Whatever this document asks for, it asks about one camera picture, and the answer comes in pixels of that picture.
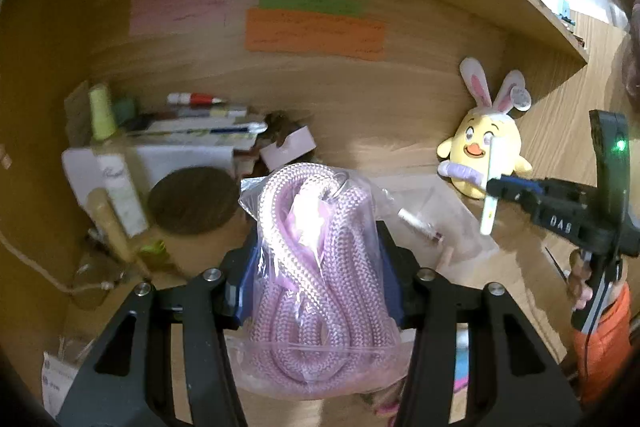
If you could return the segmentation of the right hand orange sleeve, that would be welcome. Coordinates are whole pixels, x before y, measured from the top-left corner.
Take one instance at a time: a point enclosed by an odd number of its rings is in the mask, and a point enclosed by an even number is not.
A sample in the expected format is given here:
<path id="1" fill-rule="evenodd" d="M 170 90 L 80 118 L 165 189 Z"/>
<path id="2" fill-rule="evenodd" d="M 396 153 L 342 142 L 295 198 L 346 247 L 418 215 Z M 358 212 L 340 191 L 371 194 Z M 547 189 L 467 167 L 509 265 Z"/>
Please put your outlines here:
<path id="1" fill-rule="evenodd" d="M 605 305 L 607 308 L 613 306 L 618 297 L 620 297 L 623 287 L 626 284 L 627 275 L 628 263 L 626 260 L 623 260 L 622 269 L 620 269 L 620 279 L 612 285 L 608 303 Z M 570 273 L 567 275 L 566 282 L 567 295 L 573 311 L 584 309 L 586 304 L 592 299 L 593 290 L 587 285 L 589 277 L 591 277 L 589 263 L 582 260 L 580 250 L 575 249 L 570 254 Z"/>

